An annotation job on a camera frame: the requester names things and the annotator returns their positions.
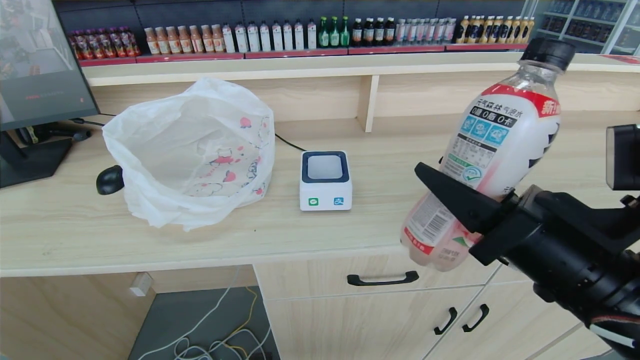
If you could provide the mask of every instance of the gray floor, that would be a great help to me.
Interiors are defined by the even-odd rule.
[[[251,287],[251,290],[258,294],[258,299],[253,308],[252,318],[246,328],[251,330],[259,341],[262,341],[269,328],[269,322],[262,303],[260,290],[257,286]],[[156,295],[156,299],[151,305],[147,318],[138,334],[136,343],[129,354],[129,360],[138,360],[145,352],[163,347],[189,331],[216,305],[223,292],[224,289]],[[225,336],[228,336],[229,333],[246,321],[252,300],[253,294],[245,288],[232,288],[222,300],[220,307],[189,335],[191,345],[199,345],[208,349],[213,341],[222,340]],[[238,334],[228,344],[243,347],[247,353],[257,346],[253,338],[247,333]],[[280,360],[272,335],[269,335],[263,349],[265,352],[271,352],[274,360]],[[186,357],[195,357],[200,354],[202,353],[190,352]],[[259,351],[255,354],[260,355],[252,357],[252,359],[262,359]],[[237,359],[230,350],[223,347],[217,349],[214,355],[216,359]],[[143,358],[143,360],[164,359],[174,359],[173,345]]]

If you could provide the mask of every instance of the computer mouse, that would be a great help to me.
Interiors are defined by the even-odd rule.
[[[104,169],[95,180],[95,187],[100,195],[109,195],[118,192],[124,187],[122,179],[122,167],[114,165]]]

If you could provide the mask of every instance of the wall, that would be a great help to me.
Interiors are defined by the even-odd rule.
[[[283,23],[320,16],[442,18],[464,15],[520,15],[524,0],[54,0],[67,31],[129,26],[144,53],[144,28],[266,20]]]

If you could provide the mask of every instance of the green glass bottle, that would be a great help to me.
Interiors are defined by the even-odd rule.
[[[329,43],[331,47],[338,47],[340,45],[340,33],[338,32],[338,17],[331,17],[332,30],[329,34]]]
[[[318,46],[329,46],[329,31],[326,29],[326,17],[320,18],[320,31],[318,31]]]
[[[349,26],[347,22],[349,21],[349,17],[342,17],[342,31],[340,32],[340,46],[348,47],[349,46]]]

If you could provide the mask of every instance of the monitor screen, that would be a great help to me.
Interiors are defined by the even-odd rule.
[[[51,0],[1,0],[0,130],[98,112]]]

